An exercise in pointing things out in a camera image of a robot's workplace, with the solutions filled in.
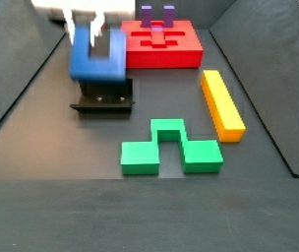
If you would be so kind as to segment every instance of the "purple block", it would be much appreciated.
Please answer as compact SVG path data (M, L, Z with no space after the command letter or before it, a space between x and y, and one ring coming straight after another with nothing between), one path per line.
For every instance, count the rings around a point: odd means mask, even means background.
M162 32L163 30L163 28L152 28L152 32Z
M152 6L141 6L141 28L151 28L152 22Z
M171 28L175 22L176 8L172 5L164 6L164 28Z

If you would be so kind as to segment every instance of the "toy block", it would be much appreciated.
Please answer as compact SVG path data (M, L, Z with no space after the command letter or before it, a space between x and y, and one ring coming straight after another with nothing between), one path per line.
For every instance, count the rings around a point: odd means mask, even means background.
M152 6L141 6L141 28L151 28Z
M166 5L164 6L164 27L171 28L174 26L175 21L175 6Z
M215 140L186 142L184 155L184 173L219 172L223 157Z
M125 68L196 68L200 66L203 48L190 21L175 21L172 28L163 21L152 21L141 28L141 21L124 21Z
M187 141L187 130L183 119L152 119L152 141Z
M125 34L111 29L109 57L91 56L91 29L77 26L71 52L69 75L76 81L125 80Z
M159 149L152 142L121 143L121 172L124 175L159 173Z
M239 142L246 133L246 125L218 71L203 71L200 86L219 141Z
M219 172L223 157L218 142L190 141L183 119L152 119L151 142L121 143L123 174L159 173L159 142L179 141L184 173Z

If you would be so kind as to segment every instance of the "yellow block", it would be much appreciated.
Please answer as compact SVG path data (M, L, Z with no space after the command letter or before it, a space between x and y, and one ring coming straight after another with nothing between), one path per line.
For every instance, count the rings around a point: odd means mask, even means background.
M200 85L219 141L239 142L246 132L246 125L219 72L203 71Z

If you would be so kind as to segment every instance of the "red block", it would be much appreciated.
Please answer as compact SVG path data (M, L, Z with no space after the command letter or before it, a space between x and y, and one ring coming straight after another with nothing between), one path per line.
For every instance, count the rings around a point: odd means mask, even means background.
M124 21L125 68L198 68L203 48L190 21L175 21L172 28L163 21L152 21L152 28L141 28L141 21Z

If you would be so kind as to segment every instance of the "green l-shaped block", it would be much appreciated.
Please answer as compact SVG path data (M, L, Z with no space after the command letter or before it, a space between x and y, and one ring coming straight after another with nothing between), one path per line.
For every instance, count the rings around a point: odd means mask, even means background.
M184 173L219 172L223 157L215 140L190 141L183 119L152 119L151 142L121 143L124 175L158 174L159 142L179 141Z

